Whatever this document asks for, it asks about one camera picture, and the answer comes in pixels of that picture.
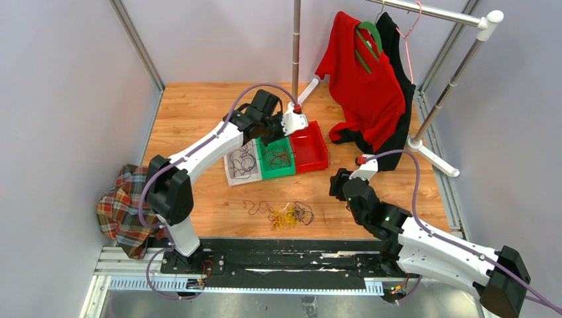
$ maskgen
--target plastic bin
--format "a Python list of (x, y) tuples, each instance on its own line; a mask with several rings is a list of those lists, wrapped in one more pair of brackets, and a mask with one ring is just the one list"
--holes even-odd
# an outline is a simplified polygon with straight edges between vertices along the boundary
[(306, 129), (296, 131), (289, 139), (298, 174), (328, 168), (328, 149), (318, 122), (310, 121)]
[(255, 140), (231, 151), (224, 159), (229, 186), (262, 180), (258, 147)]
[(257, 139), (258, 156), (264, 180), (292, 176), (296, 173), (295, 158), (289, 138), (272, 142), (267, 146)]

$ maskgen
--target black t-shirt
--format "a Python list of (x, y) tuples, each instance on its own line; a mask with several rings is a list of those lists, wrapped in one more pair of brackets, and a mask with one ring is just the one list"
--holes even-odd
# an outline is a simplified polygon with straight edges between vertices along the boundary
[[(379, 149), (373, 149), (371, 145), (368, 144), (363, 139), (361, 132), (343, 130), (341, 131), (342, 138), (336, 144), (341, 144), (343, 142), (354, 141), (357, 147), (361, 149), (365, 154), (380, 154), (381, 152), (386, 152), (394, 149), (404, 149), (406, 145), (406, 140), (408, 139), (408, 130), (410, 129), (410, 121), (412, 119), (412, 101), (414, 100), (414, 91), (416, 86), (411, 83), (402, 67), (402, 61), (400, 60), (400, 34), (396, 30), (396, 23), (392, 21), (388, 13), (383, 13), (376, 23), (376, 28), (380, 34), (380, 39), (382, 42), (382, 50), (388, 56), (390, 60), (390, 65), (394, 70), (394, 75), (400, 84), (400, 89), (404, 94), (404, 100), (406, 101), (406, 112), (400, 116), (398, 119), (398, 124), (396, 125), (396, 132), (392, 134), (386, 141), (382, 144)], [(391, 171), (396, 169), (398, 161), (400, 161), (401, 154), (391, 154), (383, 158), (379, 158), (378, 161), (378, 171)]]

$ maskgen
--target red t-shirt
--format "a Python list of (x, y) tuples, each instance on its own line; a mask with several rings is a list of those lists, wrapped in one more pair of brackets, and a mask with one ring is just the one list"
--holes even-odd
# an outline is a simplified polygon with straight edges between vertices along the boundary
[[(361, 131), (374, 150), (396, 131), (398, 119), (406, 110), (404, 95), (394, 75), (388, 57), (376, 52), (376, 45), (365, 30), (360, 30), (377, 53), (377, 62), (357, 36), (359, 20), (340, 11), (336, 14), (328, 49), (316, 70), (321, 79), (330, 75), (332, 98), (343, 108), (345, 123), (335, 125), (329, 132), (333, 142), (342, 138), (341, 131)], [(363, 58), (368, 73), (355, 57), (355, 50)]]

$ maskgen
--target white pole connector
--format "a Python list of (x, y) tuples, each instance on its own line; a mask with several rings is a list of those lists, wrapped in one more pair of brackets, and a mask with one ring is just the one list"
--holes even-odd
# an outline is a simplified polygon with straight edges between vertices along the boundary
[(496, 30), (498, 24), (503, 20), (504, 20), (504, 13), (502, 11), (493, 10), (492, 12), (488, 13), (488, 15), (486, 16), (487, 27), (484, 30), (480, 31), (476, 36), (476, 38), (482, 42), (487, 41), (490, 38), (490, 36), (492, 36), (494, 30)]

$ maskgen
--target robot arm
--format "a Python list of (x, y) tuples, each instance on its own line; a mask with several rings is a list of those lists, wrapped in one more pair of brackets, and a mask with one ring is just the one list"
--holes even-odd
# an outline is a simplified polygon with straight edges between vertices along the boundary
[(146, 202), (165, 224), (170, 242), (186, 262), (191, 262), (189, 257), (199, 247), (190, 213), (194, 207), (192, 186), (201, 174), (254, 138), (261, 137), (268, 144), (308, 126), (299, 105), (273, 115), (278, 103), (279, 97), (260, 89), (252, 103), (233, 111), (226, 125), (220, 122), (207, 136), (169, 158), (156, 156), (150, 161), (148, 180), (168, 169), (150, 185)]
[(409, 211), (382, 202), (369, 179), (376, 160), (358, 158), (353, 173), (340, 168), (331, 177), (330, 195), (346, 201), (355, 222), (384, 242), (381, 256), (389, 275), (413, 273), (455, 286), (471, 294), (490, 312), (518, 317), (526, 289), (488, 260), (515, 273), (527, 284), (529, 274), (519, 253), (508, 246), (501, 251), (479, 246), (443, 232)]

